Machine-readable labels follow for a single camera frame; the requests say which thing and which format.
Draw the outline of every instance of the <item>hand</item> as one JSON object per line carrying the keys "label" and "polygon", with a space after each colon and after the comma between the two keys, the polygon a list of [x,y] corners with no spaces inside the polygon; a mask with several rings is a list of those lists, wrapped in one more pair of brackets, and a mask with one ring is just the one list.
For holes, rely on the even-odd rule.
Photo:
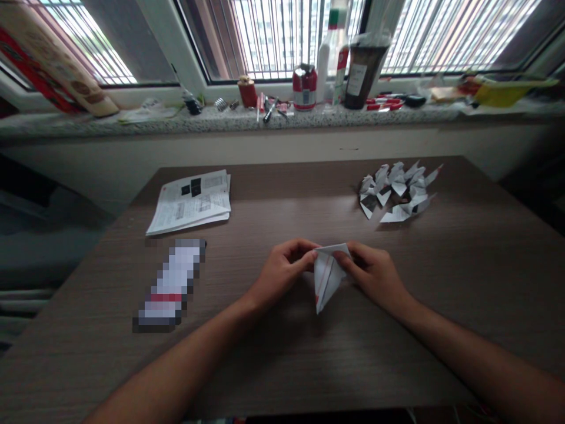
{"label": "hand", "polygon": [[254,307],[268,309],[279,300],[305,271],[314,271],[319,244],[295,238],[271,249],[257,281],[245,294]]}
{"label": "hand", "polygon": [[372,249],[357,241],[350,241],[347,247],[354,260],[340,251],[334,252],[334,257],[375,304],[398,317],[415,302],[387,251]]}

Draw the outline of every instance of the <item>red can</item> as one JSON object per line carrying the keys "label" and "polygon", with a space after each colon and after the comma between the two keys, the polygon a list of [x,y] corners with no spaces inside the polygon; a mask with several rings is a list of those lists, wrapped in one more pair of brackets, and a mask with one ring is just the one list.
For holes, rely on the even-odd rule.
{"label": "red can", "polygon": [[300,64],[293,72],[294,108],[308,111],[316,106],[318,75],[313,65]]}

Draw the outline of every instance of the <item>window sill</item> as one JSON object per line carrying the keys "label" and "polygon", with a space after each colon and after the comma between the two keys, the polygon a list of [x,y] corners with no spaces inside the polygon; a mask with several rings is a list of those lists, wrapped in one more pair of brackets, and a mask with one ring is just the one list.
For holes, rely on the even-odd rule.
{"label": "window sill", "polygon": [[0,145],[15,145],[22,139],[109,137],[119,135],[221,133],[237,131],[285,130],[328,127],[374,127],[376,125],[430,124],[440,122],[475,122],[477,120],[516,121],[539,120],[565,115],[563,104],[537,104],[525,107],[520,102],[507,110],[492,110],[488,114],[468,116],[461,107],[452,105],[425,105],[420,109],[403,107],[398,111],[351,111],[339,106],[333,112],[295,112],[288,121],[274,114],[268,124],[257,122],[257,113],[239,107],[236,111],[218,112],[213,107],[204,108],[201,115],[190,116],[182,109],[174,118],[162,121],[121,124],[123,113],[102,119],[90,115],[20,114],[0,120]]}

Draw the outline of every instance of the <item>folded paper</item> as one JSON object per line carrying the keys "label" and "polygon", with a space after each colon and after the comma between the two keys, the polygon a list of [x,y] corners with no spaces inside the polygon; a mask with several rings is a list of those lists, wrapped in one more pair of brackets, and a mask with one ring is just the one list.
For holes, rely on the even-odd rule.
{"label": "folded paper", "polygon": [[314,249],[318,257],[314,263],[314,288],[316,292],[316,313],[319,314],[347,275],[333,257],[335,251],[342,251],[351,257],[345,243]]}
{"label": "folded paper", "polygon": [[382,223],[402,222],[411,216],[422,213],[430,205],[431,199],[427,187],[437,178],[443,165],[424,177],[425,167],[420,167],[418,160],[407,171],[404,163],[396,162],[392,168],[382,165],[373,178],[367,175],[359,189],[359,203],[367,219],[371,219],[377,206],[384,207],[394,192],[400,198],[395,205],[382,217]]}

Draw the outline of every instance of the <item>table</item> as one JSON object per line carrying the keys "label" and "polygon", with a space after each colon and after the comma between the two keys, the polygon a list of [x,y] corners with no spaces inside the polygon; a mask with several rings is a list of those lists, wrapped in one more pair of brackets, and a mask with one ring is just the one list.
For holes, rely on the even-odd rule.
{"label": "table", "polygon": [[[403,160],[412,165],[414,159]],[[224,167],[162,168],[0,360],[0,421],[76,422],[128,375],[242,295],[271,246],[302,236],[388,250],[408,289],[447,317],[565,377],[565,241],[462,157],[431,207],[379,224],[357,184],[393,160],[238,165],[229,221],[146,238],[160,187]],[[132,314],[179,238],[208,241],[182,325],[133,334]],[[466,402],[473,395],[350,284],[316,316],[305,275],[238,345],[189,416],[303,413]]]}

